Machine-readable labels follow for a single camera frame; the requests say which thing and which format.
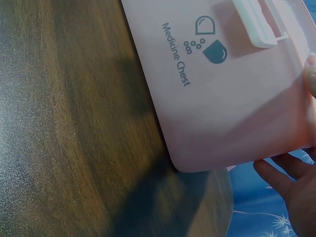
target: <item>hand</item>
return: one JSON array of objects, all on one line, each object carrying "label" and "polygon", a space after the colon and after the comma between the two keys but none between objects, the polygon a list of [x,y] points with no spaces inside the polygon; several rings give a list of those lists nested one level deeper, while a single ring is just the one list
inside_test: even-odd
[{"label": "hand", "polygon": [[[316,96],[316,54],[305,66],[305,79],[311,94]],[[316,148],[305,150],[316,161]],[[279,172],[264,160],[254,163],[258,174],[284,199],[293,230],[299,237],[316,237],[316,165],[283,154],[272,160],[296,181]]]}]

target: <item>logo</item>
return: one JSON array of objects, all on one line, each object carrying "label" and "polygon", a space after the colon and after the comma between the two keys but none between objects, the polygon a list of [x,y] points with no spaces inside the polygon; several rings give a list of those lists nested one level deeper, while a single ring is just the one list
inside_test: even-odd
[{"label": "logo", "polygon": [[204,36],[198,40],[185,41],[183,43],[186,53],[188,55],[193,54],[193,51],[201,50],[204,48],[204,45],[207,45],[209,41],[206,39],[207,36],[210,36],[211,43],[207,48],[203,49],[203,55],[213,64],[221,64],[227,58],[227,49],[220,42],[219,39],[212,39],[215,35],[215,21],[210,16],[201,16],[196,20],[195,25],[195,35],[197,37]]}]

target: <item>wooden surface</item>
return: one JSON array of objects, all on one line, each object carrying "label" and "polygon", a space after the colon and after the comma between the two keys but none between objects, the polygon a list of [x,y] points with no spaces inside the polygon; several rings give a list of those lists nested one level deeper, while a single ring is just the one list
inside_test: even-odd
[{"label": "wooden surface", "polygon": [[0,236],[222,237],[226,171],[176,172],[119,0],[0,0]]}]

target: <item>floral pattern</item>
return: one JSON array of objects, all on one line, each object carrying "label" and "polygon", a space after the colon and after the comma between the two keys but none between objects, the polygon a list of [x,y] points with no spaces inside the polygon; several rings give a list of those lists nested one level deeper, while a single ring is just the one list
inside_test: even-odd
[{"label": "floral pattern", "polygon": [[[291,152],[314,164],[302,150]],[[271,159],[267,161],[276,169]],[[228,168],[234,192],[234,211],[227,237],[296,237],[283,199],[247,163]]]}]

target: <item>finger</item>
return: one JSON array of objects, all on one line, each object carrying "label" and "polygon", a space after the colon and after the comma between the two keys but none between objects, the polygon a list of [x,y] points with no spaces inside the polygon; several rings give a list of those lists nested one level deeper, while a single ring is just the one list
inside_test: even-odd
[{"label": "finger", "polygon": [[310,93],[316,98],[316,54],[310,53],[307,57],[304,69],[304,77]]},{"label": "finger", "polygon": [[312,148],[307,148],[307,149],[303,149],[304,152],[306,152],[313,161],[316,161],[316,148],[312,147]]},{"label": "finger", "polygon": [[307,164],[290,154],[273,157],[272,160],[284,169],[289,176],[296,180],[301,178],[311,167],[313,167],[311,164]]},{"label": "finger", "polygon": [[293,181],[287,175],[281,173],[264,160],[255,161],[254,168],[263,180],[286,199],[288,190],[293,184]]}]

